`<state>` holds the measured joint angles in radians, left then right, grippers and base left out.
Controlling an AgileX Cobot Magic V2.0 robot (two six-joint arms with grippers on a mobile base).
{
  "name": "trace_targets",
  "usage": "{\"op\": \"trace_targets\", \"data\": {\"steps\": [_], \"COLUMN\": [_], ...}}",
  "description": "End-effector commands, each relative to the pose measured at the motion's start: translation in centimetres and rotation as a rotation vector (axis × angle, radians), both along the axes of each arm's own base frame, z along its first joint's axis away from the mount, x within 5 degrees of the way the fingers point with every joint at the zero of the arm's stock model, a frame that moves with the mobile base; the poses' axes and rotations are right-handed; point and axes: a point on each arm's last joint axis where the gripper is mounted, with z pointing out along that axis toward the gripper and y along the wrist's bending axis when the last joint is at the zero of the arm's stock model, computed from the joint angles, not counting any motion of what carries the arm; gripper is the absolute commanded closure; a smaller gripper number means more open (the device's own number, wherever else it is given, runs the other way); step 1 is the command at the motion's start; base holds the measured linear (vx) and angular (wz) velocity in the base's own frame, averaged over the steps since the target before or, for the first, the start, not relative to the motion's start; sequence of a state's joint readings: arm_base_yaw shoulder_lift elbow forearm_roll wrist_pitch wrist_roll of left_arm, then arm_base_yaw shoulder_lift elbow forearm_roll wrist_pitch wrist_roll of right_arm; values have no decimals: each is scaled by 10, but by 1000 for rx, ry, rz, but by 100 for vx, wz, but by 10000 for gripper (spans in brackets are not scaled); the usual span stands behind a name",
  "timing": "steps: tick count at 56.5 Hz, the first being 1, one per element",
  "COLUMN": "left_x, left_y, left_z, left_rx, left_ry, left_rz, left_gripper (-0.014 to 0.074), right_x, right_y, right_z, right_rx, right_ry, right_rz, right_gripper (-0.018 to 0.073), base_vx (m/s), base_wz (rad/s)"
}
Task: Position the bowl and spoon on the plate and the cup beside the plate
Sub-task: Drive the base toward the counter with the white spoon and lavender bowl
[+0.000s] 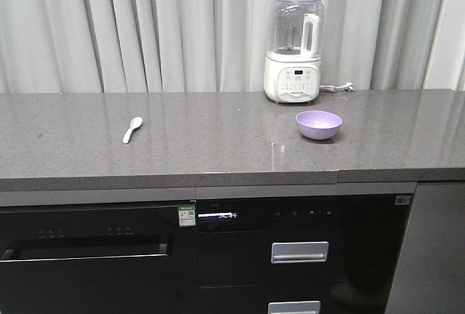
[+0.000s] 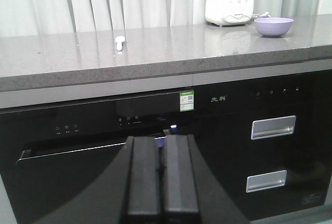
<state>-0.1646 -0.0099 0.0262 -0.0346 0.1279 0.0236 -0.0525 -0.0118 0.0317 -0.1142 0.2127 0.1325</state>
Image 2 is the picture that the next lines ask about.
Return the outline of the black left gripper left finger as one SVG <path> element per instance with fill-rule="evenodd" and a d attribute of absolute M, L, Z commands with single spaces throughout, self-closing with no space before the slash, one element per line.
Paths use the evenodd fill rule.
<path fill-rule="evenodd" d="M 134 138 L 127 223 L 160 223 L 158 145 L 153 137 Z"/>

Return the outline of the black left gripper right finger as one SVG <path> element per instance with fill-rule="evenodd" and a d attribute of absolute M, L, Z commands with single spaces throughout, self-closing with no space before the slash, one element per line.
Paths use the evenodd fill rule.
<path fill-rule="evenodd" d="M 163 155 L 162 199 L 164 222 L 198 223 L 199 205 L 187 136 L 167 136 Z"/>

